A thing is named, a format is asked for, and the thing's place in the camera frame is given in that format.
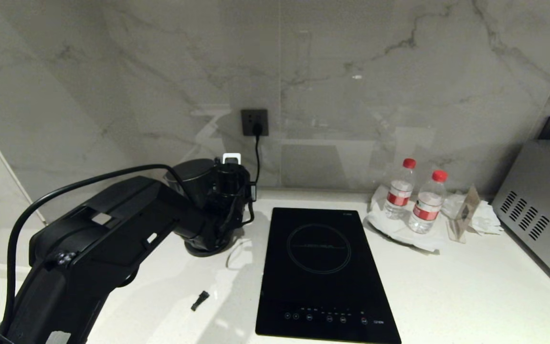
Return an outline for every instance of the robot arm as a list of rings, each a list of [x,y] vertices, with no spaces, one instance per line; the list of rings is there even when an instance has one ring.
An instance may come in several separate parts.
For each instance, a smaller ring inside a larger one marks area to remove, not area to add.
[[[111,218],[99,224],[98,214]],[[153,179],[112,185],[31,238],[32,269],[0,343],[85,343],[110,292],[130,283],[169,233],[210,251],[222,244],[224,220]]]

